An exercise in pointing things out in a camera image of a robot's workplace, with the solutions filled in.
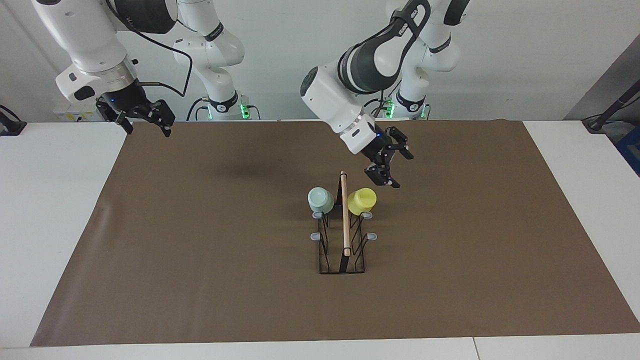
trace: white wall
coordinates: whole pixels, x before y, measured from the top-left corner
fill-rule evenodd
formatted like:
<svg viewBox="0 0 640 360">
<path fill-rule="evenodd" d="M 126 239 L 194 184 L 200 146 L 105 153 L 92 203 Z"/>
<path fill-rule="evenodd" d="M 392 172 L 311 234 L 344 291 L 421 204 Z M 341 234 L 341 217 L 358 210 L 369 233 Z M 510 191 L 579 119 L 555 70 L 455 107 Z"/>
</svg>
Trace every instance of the white wall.
<svg viewBox="0 0 640 360">
<path fill-rule="evenodd" d="M 68 65 L 68 57 L 46 33 L 29 1 L 0 2 L 29 24 L 28 33 L 54 67 Z M 311 117 L 298 97 L 307 71 L 382 28 L 387 18 L 384 5 L 385 0 L 216 0 L 225 27 L 246 47 L 245 61 L 230 69 L 238 89 L 260 106 L 265 118 Z M 476 0 L 466 21 L 454 30 L 463 49 L 460 65 L 452 73 L 431 76 L 432 118 L 563 119 L 640 33 L 638 13 L 637 0 Z M 3 25 L 2 30 L 4 47 L 12 40 L 6 39 Z M 175 28 L 156 38 L 171 44 L 187 34 Z M 181 86 L 186 70 L 171 53 L 134 34 L 119 37 L 140 60 L 143 81 Z M 7 68 L 28 73 L 11 81 L 10 92 L 14 87 L 31 93 L 53 91 L 50 71 L 33 71 L 23 57 L 10 56 L 3 58 L 3 84 Z M 192 84 L 187 99 L 164 89 L 148 92 L 153 99 L 165 98 L 180 117 L 204 94 L 197 78 Z M 28 107 L 25 100 L 13 101 L 18 109 Z M 48 110 L 42 102 L 36 105 Z"/>
</svg>

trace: table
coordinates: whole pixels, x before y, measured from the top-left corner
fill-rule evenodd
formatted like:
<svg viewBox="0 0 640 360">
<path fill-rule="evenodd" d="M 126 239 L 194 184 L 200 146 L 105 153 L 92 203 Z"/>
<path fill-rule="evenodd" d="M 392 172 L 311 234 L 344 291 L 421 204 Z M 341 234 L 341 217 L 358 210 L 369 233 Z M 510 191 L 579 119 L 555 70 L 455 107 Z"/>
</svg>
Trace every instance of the table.
<svg viewBox="0 0 640 360">
<path fill-rule="evenodd" d="M 579 122 L 526 122 L 640 318 L 640 179 Z M 30 124 L 0 138 L 2 359 L 637 359 L 640 334 L 28 348 L 124 142 L 112 124 Z"/>
</svg>

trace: wooden handle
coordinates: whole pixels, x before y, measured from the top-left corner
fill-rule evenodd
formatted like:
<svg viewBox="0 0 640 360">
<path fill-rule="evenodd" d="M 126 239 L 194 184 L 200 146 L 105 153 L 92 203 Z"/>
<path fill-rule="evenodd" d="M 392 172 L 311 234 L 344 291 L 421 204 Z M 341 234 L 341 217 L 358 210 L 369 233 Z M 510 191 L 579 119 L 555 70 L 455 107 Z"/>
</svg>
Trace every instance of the wooden handle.
<svg viewBox="0 0 640 360">
<path fill-rule="evenodd" d="M 342 186 L 342 232 L 344 236 L 344 255 L 351 256 L 351 235 L 349 231 L 351 226 L 349 226 L 349 206 L 347 205 L 347 196 L 349 193 L 347 192 L 347 173 L 340 173 L 340 185 Z"/>
</svg>

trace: light blue cup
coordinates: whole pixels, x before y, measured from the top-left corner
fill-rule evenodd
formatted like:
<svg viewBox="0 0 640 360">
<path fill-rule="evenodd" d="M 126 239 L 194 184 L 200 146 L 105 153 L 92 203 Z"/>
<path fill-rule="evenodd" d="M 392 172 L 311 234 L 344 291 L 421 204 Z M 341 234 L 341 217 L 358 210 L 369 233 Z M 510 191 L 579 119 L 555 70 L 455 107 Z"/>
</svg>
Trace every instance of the light blue cup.
<svg viewBox="0 0 640 360">
<path fill-rule="evenodd" d="M 328 214 L 333 209 L 333 195 L 324 188 L 311 189 L 307 199 L 314 213 Z"/>
</svg>

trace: brown mat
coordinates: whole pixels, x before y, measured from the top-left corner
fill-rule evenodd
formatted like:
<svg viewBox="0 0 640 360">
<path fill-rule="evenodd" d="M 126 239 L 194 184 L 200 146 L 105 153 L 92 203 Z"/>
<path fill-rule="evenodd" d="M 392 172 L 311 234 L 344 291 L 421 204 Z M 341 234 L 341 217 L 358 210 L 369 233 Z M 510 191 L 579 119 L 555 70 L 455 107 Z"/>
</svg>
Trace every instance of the brown mat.
<svg viewBox="0 0 640 360">
<path fill-rule="evenodd" d="M 367 273 L 318 275 L 307 192 L 370 186 L 327 125 L 136 124 L 32 345 L 640 332 L 523 124 L 399 126 Z"/>
</svg>

